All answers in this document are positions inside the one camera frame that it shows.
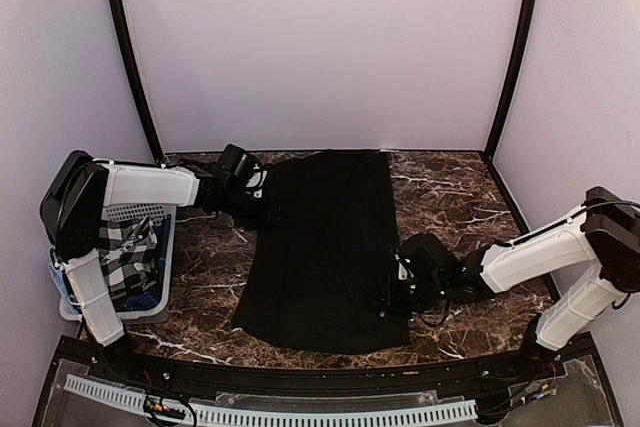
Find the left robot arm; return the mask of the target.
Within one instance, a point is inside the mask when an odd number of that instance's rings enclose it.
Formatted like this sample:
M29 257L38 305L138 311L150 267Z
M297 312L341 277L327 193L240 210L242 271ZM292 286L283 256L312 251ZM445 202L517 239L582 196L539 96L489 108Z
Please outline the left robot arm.
M141 374L140 359L114 344L125 335L99 265L104 209L120 205L195 207L224 212L250 229L278 224L283 213L266 192L260 161L227 145L213 164L150 166L72 152L40 204L53 259L67 275L90 336L107 347L101 364L120 383Z

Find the grey plastic laundry basket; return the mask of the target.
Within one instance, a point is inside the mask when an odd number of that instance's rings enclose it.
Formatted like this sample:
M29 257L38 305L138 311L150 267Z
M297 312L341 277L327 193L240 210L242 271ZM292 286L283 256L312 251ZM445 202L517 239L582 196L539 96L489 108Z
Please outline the grey plastic laundry basket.
M114 309L149 317L164 292L173 210L152 204L111 207L99 224L97 250Z

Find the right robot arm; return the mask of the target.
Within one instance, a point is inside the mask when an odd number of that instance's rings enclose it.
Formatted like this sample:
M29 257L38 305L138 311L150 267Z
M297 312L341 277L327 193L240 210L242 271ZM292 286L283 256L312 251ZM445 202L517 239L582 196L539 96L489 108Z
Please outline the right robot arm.
M585 271L550 308L534 318L510 371L534 379L572 337L607 309L639 291L639 205L607 189L589 189L565 216L515 239L456 257L431 233L395 251L383 290L385 314L419 314L433 305L467 305L496 297L531 279L572 266Z

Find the black long sleeve shirt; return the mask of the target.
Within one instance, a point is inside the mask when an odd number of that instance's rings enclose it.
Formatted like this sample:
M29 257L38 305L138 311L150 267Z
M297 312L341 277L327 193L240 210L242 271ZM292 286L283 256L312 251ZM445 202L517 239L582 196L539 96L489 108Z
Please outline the black long sleeve shirt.
M259 230L232 323L271 345L333 354L404 346L408 319L384 296L399 245L387 154L324 151L276 163L283 210Z

